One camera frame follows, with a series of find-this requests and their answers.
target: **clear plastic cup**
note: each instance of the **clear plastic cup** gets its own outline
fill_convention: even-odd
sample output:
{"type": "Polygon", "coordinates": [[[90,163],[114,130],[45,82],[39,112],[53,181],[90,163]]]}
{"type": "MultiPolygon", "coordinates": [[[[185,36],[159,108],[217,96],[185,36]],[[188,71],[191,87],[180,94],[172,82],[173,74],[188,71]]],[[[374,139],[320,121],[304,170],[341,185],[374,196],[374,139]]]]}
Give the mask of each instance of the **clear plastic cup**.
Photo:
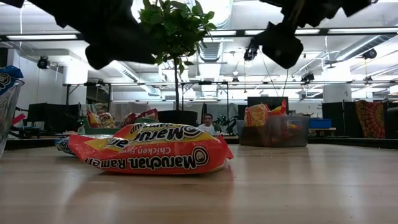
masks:
{"type": "Polygon", "coordinates": [[[0,96],[0,158],[6,147],[8,132],[14,117],[19,92],[23,84],[24,82],[22,80],[16,80],[14,85],[0,96]]]}

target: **snack bag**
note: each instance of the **snack bag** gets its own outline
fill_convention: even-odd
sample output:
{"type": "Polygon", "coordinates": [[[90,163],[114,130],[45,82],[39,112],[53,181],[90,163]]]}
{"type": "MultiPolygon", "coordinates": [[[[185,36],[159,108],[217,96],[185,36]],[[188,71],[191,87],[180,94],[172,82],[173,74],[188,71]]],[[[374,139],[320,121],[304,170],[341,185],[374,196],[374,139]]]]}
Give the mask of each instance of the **snack bag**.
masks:
{"type": "Polygon", "coordinates": [[[23,77],[21,70],[12,65],[0,68],[0,96],[13,87],[17,79],[23,77]]]}
{"type": "MultiPolygon", "coordinates": [[[[99,134],[99,135],[90,135],[90,136],[87,135],[87,137],[95,139],[104,139],[104,138],[111,138],[112,135],[99,134]]],[[[55,147],[58,149],[58,151],[62,151],[66,154],[76,156],[75,153],[73,153],[72,150],[69,148],[69,137],[63,139],[56,139],[55,147]]]]}
{"type": "Polygon", "coordinates": [[[264,126],[268,119],[268,106],[264,104],[246,108],[244,112],[245,127],[264,126]]]}
{"type": "Polygon", "coordinates": [[[115,122],[110,113],[102,113],[99,115],[102,128],[115,128],[115,122]]]}
{"type": "Polygon", "coordinates": [[[69,147],[87,164],[127,174],[201,174],[233,158],[221,136],[181,124],[132,124],[107,139],[73,135],[69,147]]]}
{"type": "Polygon", "coordinates": [[[92,127],[92,128],[100,128],[101,127],[100,116],[98,116],[97,114],[95,114],[91,111],[87,111],[87,120],[88,120],[88,124],[90,125],[90,127],[92,127]]]}
{"type": "Polygon", "coordinates": [[[273,109],[269,115],[285,115],[286,114],[286,100],[282,101],[282,105],[278,106],[277,108],[273,109]]]}
{"type": "Polygon", "coordinates": [[[129,113],[127,116],[125,116],[122,120],[122,122],[120,123],[119,127],[123,128],[126,125],[129,124],[134,124],[135,120],[137,118],[149,118],[149,119],[153,119],[155,121],[158,121],[158,115],[157,115],[157,109],[152,109],[146,112],[142,112],[140,114],[135,114],[135,113],[129,113]]]}

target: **person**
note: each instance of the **person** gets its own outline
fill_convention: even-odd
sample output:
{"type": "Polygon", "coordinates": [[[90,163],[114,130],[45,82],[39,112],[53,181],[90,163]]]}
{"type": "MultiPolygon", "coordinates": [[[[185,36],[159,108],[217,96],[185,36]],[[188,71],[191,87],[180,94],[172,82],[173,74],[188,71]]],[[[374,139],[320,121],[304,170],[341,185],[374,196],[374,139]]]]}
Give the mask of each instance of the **person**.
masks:
{"type": "Polygon", "coordinates": [[[210,135],[217,135],[213,126],[213,115],[205,114],[203,117],[203,124],[199,125],[198,129],[201,129],[210,135]]]}

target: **blue box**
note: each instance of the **blue box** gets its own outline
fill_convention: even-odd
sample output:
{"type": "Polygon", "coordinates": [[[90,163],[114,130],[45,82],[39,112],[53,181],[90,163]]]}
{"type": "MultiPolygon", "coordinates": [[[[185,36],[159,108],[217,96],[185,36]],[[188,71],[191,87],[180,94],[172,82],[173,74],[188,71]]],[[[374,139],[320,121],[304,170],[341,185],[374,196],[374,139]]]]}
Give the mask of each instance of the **blue box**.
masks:
{"type": "Polygon", "coordinates": [[[310,129],[331,128],[331,119],[310,119],[310,129]]]}

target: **maruchan ramen package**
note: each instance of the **maruchan ramen package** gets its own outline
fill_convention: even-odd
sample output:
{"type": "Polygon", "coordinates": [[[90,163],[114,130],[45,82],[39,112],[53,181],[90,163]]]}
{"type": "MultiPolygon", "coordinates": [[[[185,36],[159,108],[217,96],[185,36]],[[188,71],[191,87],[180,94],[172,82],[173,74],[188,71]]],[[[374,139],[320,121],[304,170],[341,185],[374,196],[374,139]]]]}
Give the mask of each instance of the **maruchan ramen package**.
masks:
{"type": "Polygon", "coordinates": [[[267,105],[259,104],[246,108],[244,112],[245,127],[263,126],[267,122],[269,109],[267,105]]]}
{"type": "Polygon", "coordinates": [[[87,164],[127,174],[201,174],[233,158],[221,136],[181,124],[131,124],[107,139],[73,135],[69,147],[87,164]]]}
{"type": "Polygon", "coordinates": [[[134,124],[135,120],[138,118],[148,118],[148,119],[153,119],[154,121],[158,121],[157,109],[152,109],[139,114],[129,113],[127,116],[123,118],[119,127],[123,128],[126,125],[134,124]]]}

